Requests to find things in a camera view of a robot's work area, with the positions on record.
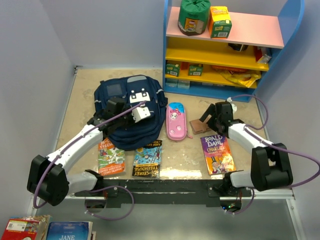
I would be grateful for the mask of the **small brown leather wallet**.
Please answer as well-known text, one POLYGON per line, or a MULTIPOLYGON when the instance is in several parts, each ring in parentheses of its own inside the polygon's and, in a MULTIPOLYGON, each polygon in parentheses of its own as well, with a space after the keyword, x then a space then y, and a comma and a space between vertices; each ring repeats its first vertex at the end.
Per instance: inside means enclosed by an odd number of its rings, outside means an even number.
POLYGON ((211 130, 206 122, 201 122, 199 119, 191 120, 189 123, 191 126, 191 130, 195 135, 211 130))

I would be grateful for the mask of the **navy blue school backpack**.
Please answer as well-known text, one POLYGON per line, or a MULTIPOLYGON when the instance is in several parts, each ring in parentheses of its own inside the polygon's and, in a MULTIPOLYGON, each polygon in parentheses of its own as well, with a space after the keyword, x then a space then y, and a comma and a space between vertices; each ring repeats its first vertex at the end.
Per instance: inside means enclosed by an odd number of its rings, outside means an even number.
POLYGON ((102 80, 94 92, 94 107, 105 109, 109 99, 117 97, 131 108, 146 101, 150 116, 139 122, 120 126, 107 138, 119 149, 132 151, 157 140, 166 119, 168 98, 160 83, 145 75, 133 75, 102 80))

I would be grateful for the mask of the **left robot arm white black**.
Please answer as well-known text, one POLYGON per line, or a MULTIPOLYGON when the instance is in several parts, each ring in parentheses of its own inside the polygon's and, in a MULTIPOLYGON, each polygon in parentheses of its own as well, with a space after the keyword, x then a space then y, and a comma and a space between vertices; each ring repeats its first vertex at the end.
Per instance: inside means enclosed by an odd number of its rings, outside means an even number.
POLYGON ((129 107, 121 98, 113 97, 104 109, 96 111, 83 129, 69 142, 47 156, 37 155, 30 165, 27 190, 33 193, 33 206, 40 208, 37 199, 52 206, 60 204, 67 195, 87 191, 99 196, 104 190, 104 178, 93 170, 70 175, 73 165, 90 149, 112 134, 117 128, 134 123, 132 113, 140 104, 129 107))

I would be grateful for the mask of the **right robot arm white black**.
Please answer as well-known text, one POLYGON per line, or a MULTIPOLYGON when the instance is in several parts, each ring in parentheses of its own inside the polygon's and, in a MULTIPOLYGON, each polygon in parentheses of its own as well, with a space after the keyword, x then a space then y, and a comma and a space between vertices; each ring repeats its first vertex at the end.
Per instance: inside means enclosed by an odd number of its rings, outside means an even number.
POLYGON ((293 174, 286 146, 261 138, 242 120, 234 118, 236 111, 233 103, 222 101, 210 104, 199 118, 211 130, 237 142, 251 154, 250 170, 225 173, 219 190, 233 197, 241 188, 262 192, 291 185, 293 174))

